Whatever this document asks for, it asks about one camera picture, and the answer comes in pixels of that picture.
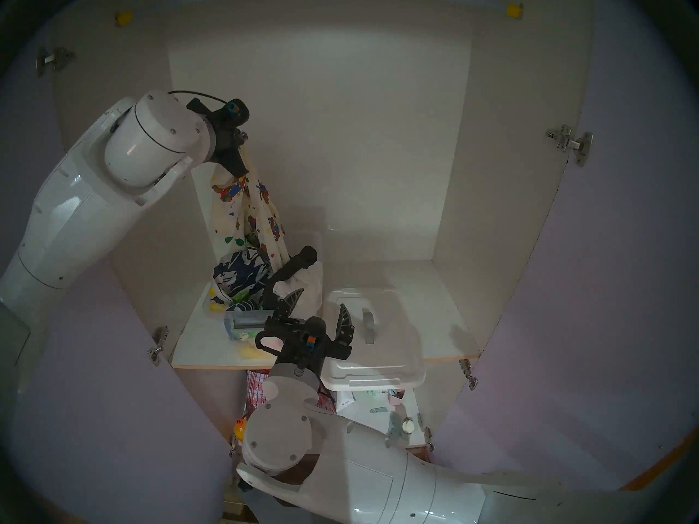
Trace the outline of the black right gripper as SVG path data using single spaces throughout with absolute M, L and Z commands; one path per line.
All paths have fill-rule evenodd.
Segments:
M 354 325 L 344 303 L 339 304 L 336 336 L 331 339 L 323 318 L 302 321 L 293 317 L 294 309 L 304 292 L 299 288 L 277 301 L 272 317 L 255 337 L 256 347 L 276 356 L 275 365 L 292 364 L 298 371 L 320 374 L 326 358 L 347 360 L 352 353 Z

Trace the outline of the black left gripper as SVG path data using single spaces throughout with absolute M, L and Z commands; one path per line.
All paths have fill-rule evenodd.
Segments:
M 209 112 L 206 119 L 213 131 L 209 161 L 221 161 L 221 166 L 234 178 L 245 177 L 249 169 L 241 152 L 240 127 L 246 123 L 246 114 Z

